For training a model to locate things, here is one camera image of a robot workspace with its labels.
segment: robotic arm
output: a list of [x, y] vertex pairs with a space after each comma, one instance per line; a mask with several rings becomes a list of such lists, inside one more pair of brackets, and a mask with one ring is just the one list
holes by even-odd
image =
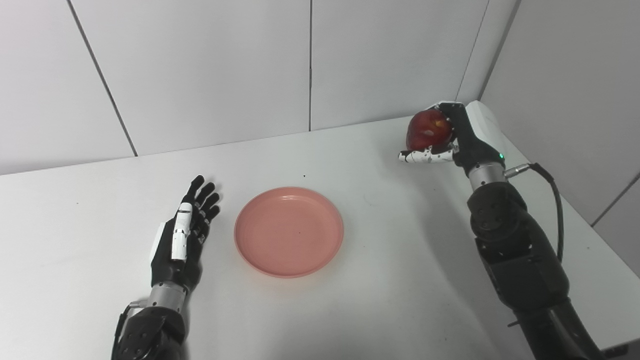
[[[187, 295], [200, 282], [200, 255], [209, 224], [220, 212], [213, 183], [196, 177], [175, 216], [160, 226], [151, 259], [151, 294], [120, 315], [111, 360], [180, 360], [186, 328]], [[129, 313], [142, 308], [135, 315]]]
[[440, 102], [431, 108], [451, 122], [452, 140], [437, 151], [433, 147], [403, 151], [399, 159], [454, 161], [463, 168], [474, 190], [467, 206], [478, 253], [498, 298], [514, 312], [535, 358], [604, 359], [571, 305], [569, 280], [561, 266], [562, 247], [556, 255], [523, 198], [508, 182], [509, 177], [531, 168], [552, 183], [558, 202], [553, 178], [538, 164], [505, 170], [502, 134], [480, 102], [466, 108], [460, 102]]

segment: white wall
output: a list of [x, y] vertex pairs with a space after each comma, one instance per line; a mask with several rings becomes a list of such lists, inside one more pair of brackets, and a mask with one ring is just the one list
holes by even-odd
[[0, 174], [133, 156], [66, 2], [0, 8]]
[[74, 5], [140, 154], [308, 130], [309, 1]]
[[637, 0], [522, 1], [481, 99], [589, 223], [640, 170], [638, 18]]
[[514, 2], [314, 1], [312, 129], [476, 99]]
[[[514, 2], [73, 5], [133, 147], [144, 155], [475, 99]], [[0, 94], [7, 100], [0, 105], [0, 174], [131, 156], [67, 4], [9, 4], [0, 15]]]

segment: apple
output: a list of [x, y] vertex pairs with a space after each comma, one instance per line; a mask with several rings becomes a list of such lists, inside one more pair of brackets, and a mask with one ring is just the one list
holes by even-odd
[[408, 150], [424, 150], [451, 139], [451, 124], [439, 110], [428, 109], [415, 114], [406, 132]]

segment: panel seam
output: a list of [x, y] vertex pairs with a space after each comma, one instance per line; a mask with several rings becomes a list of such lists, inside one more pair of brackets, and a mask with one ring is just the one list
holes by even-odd
[[489, 78], [493, 73], [493, 69], [495, 68], [495, 63], [498, 62], [498, 57], [502, 52], [502, 47], [504, 46], [504, 42], [507, 40], [507, 36], [509, 35], [509, 30], [511, 30], [511, 25], [513, 24], [513, 19], [515, 19], [516, 17], [516, 13], [518, 12], [521, 2], [522, 0], [516, 0], [516, 3], [513, 5], [513, 9], [511, 10], [511, 14], [509, 15], [509, 20], [507, 21], [507, 25], [504, 27], [504, 31], [502, 32], [502, 38], [498, 43], [498, 48], [495, 50], [495, 54], [493, 54], [491, 65], [489, 65], [489, 70], [487, 70], [486, 72], [482, 87], [480, 88], [480, 92], [478, 93], [479, 100], [482, 99], [482, 95], [484, 95], [484, 90], [486, 89], [486, 86], [489, 83]]
[[107, 85], [107, 81], [104, 78], [104, 74], [102, 73], [102, 69], [100, 68], [100, 65], [98, 64], [98, 60], [96, 59], [95, 54], [93, 53], [93, 49], [91, 48], [91, 45], [89, 44], [89, 39], [86, 37], [86, 33], [84, 32], [82, 24], [80, 23], [80, 18], [78, 17], [78, 14], [76, 13], [76, 9], [74, 8], [74, 5], [71, 3], [71, 0], [67, 0], [67, 4], [69, 5], [69, 9], [71, 10], [71, 15], [73, 15], [73, 17], [74, 17], [74, 20], [76, 22], [76, 26], [77, 26], [78, 30], [80, 31], [80, 35], [82, 36], [84, 44], [85, 44], [87, 50], [89, 51], [89, 55], [91, 56], [91, 60], [93, 61], [93, 66], [95, 66], [95, 70], [98, 72], [98, 76], [100, 77], [100, 81], [102, 82], [102, 86], [104, 86], [104, 89], [107, 92], [107, 96], [109, 97], [109, 100], [111, 101], [111, 106], [113, 107], [113, 110], [115, 111], [116, 116], [118, 117], [118, 121], [120, 122], [120, 127], [122, 128], [122, 131], [124, 132], [124, 135], [127, 137], [127, 141], [129, 142], [129, 146], [131, 147], [131, 151], [133, 152], [133, 156], [138, 156], [138, 152], [136, 151], [136, 147], [133, 145], [133, 141], [131, 140], [131, 136], [129, 135], [129, 132], [127, 130], [127, 126], [124, 124], [124, 121], [122, 120], [122, 116], [120, 115], [120, 110], [118, 110], [118, 106], [116, 105], [116, 102], [115, 102], [115, 100], [113, 98], [113, 95], [111, 94], [111, 90], [109, 89], [109, 86]]
[[313, 83], [312, 44], [313, 44], [314, 0], [309, 0], [309, 131], [311, 131], [311, 86]]
[[615, 199], [613, 199], [613, 201], [609, 204], [609, 206], [607, 206], [607, 207], [604, 209], [604, 211], [602, 211], [602, 214], [600, 214], [600, 216], [598, 216], [598, 217], [596, 218], [596, 220], [594, 220], [594, 221], [591, 223], [591, 227], [596, 226], [596, 224], [597, 224], [600, 220], [602, 220], [602, 218], [603, 218], [603, 217], [604, 217], [604, 216], [609, 212], [609, 210], [611, 210], [611, 209], [613, 208], [613, 206], [614, 206], [618, 201], [620, 201], [620, 199], [622, 199], [622, 197], [623, 197], [623, 196], [624, 196], [624, 195], [629, 191], [629, 189], [631, 189], [631, 187], [632, 187], [632, 186], [634, 186], [634, 185], [637, 183], [638, 179], [640, 179], [640, 172], [638, 172], [638, 173], [636, 174], [636, 176], [634, 176], [634, 178], [631, 180], [631, 182], [630, 182], [628, 185], [626, 185], [624, 189], [622, 189], [622, 191], [618, 194], [618, 196], [616, 196], [616, 198], [615, 198]]
[[484, 7], [484, 12], [482, 14], [482, 19], [480, 19], [480, 26], [478, 26], [478, 31], [476, 32], [476, 38], [474, 39], [474, 44], [471, 47], [471, 53], [469, 54], [469, 58], [467, 59], [467, 64], [465, 65], [465, 72], [462, 74], [462, 79], [460, 79], [460, 85], [458, 85], [458, 91], [456, 92], [456, 101], [458, 101], [458, 96], [460, 94], [460, 89], [462, 88], [462, 83], [465, 82], [465, 76], [467, 75], [467, 69], [469, 68], [469, 63], [471, 62], [471, 57], [474, 54], [474, 49], [476, 48], [476, 42], [478, 40], [478, 35], [480, 35], [480, 29], [482, 29], [482, 23], [484, 22], [484, 16], [486, 15], [486, 10], [489, 9], [489, 2], [491, 0], [487, 0], [486, 6]]

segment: table surface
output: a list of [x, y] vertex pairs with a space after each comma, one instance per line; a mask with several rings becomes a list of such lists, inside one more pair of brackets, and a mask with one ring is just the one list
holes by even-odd
[[[476, 253], [463, 171], [397, 161], [408, 121], [0, 176], [5, 358], [107, 358], [118, 314], [149, 293], [159, 223], [203, 174], [222, 212], [188, 303], [190, 359], [530, 359]], [[525, 161], [510, 142], [506, 159]], [[555, 243], [548, 184], [535, 173], [513, 184]], [[322, 193], [344, 221], [336, 257], [297, 279], [258, 273], [234, 245], [241, 208], [279, 186]], [[564, 213], [564, 267], [587, 330], [601, 348], [640, 338], [640, 280], [567, 203]]]

